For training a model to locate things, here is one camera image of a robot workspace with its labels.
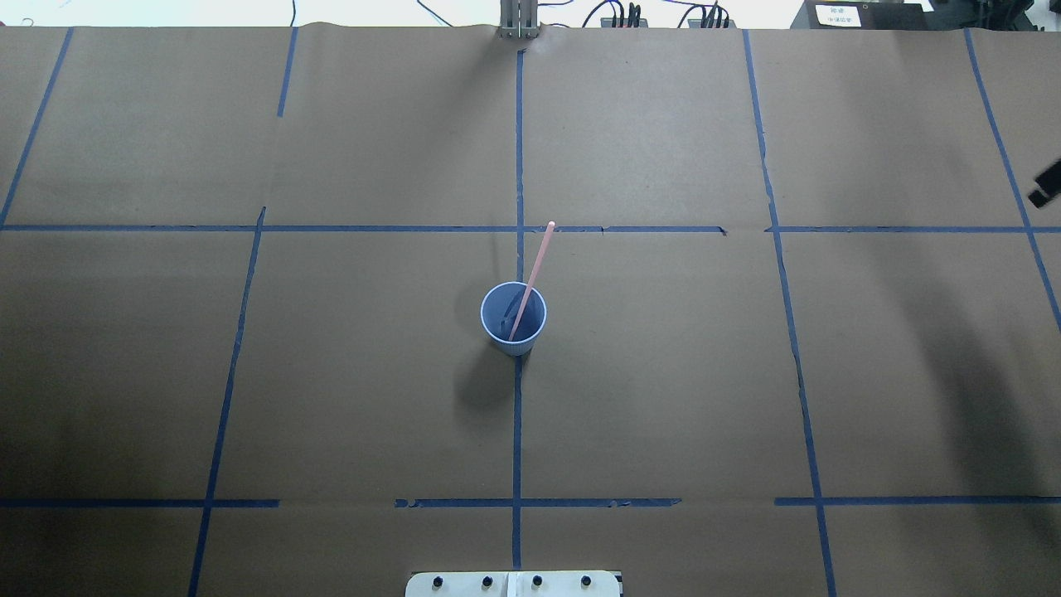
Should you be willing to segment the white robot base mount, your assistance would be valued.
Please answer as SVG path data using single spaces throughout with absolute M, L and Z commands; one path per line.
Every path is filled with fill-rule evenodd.
M 410 576 L 405 596 L 623 596 L 615 570 L 431 570 Z

